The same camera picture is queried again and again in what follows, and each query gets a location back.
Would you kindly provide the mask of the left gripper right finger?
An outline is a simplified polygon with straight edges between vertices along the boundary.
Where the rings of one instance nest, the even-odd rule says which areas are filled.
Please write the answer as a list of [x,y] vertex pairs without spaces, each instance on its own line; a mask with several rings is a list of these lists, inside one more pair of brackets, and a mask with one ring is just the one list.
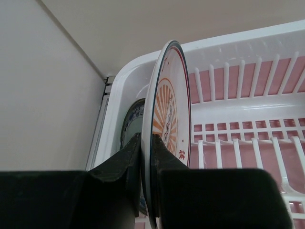
[[257,168],[190,169],[152,137],[151,218],[163,229],[290,229],[272,176]]

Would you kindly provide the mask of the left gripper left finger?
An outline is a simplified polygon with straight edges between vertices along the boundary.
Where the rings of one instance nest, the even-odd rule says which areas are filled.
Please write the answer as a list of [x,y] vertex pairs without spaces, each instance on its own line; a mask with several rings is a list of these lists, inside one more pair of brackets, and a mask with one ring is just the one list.
[[90,171],[0,174],[3,229],[133,229],[139,215],[141,135]]

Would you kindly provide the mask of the small blue patterned plate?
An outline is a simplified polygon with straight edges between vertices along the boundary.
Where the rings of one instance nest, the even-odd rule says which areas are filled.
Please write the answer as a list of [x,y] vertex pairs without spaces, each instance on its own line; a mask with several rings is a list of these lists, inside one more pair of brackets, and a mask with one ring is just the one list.
[[[144,112],[145,99],[142,98],[134,102],[126,113],[123,121],[120,137],[120,148],[124,148],[136,133],[142,131],[142,120]],[[133,203],[137,211],[145,216],[147,215],[145,198],[142,190],[141,180],[141,149],[140,146],[135,147],[135,155],[133,156],[132,178],[129,179],[130,188],[133,191]]]

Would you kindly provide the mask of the orange sunburst plate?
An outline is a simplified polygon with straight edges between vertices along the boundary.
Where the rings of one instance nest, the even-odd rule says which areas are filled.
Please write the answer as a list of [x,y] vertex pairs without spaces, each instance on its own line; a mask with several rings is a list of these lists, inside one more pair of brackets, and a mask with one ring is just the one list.
[[185,166],[190,164],[191,99],[188,71],[178,41],[165,44],[154,66],[144,104],[141,150],[142,187],[150,225],[157,228],[153,212],[153,182],[150,168],[153,135]]

